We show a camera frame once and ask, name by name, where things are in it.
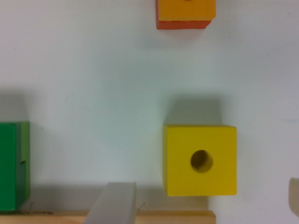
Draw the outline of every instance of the wooden board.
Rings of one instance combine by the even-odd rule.
[[[20,212],[0,216],[0,224],[81,224],[88,211]],[[136,224],[216,224],[212,211],[137,211]]]

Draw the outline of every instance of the yellow cube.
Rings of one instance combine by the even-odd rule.
[[[164,125],[164,188],[169,196],[236,194],[236,128]]]

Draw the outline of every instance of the wooden block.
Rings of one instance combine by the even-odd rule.
[[[216,224],[212,211],[139,211],[136,224]]]
[[[215,16],[215,0],[156,0],[159,30],[205,29]]]
[[[289,183],[289,206],[299,217],[299,178],[291,178]]]
[[[236,128],[164,125],[164,188],[169,196],[236,194]]]
[[[88,211],[22,212],[0,216],[0,224],[82,224]],[[135,224],[216,224],[212,211],[137,211]]]
[[[29,122],[0,123],[0,211],[18,209],[30,196]]]

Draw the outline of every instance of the toy block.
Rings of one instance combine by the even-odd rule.
[[[0,123],[0,211],[14,211],[30,197],[30,124]]]
[[[291,178],[289,182],[289,207],[299,217],[299,178]]]
[[[156,0],[158,30],[205,29],[216,17],[216,0]]]
[[[164,189],[169,196],[236,194],[236,128],[164,125]]]

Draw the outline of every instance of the green block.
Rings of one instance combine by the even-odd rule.
[[[30,197],[30,123],[0,123],[0,211]]]

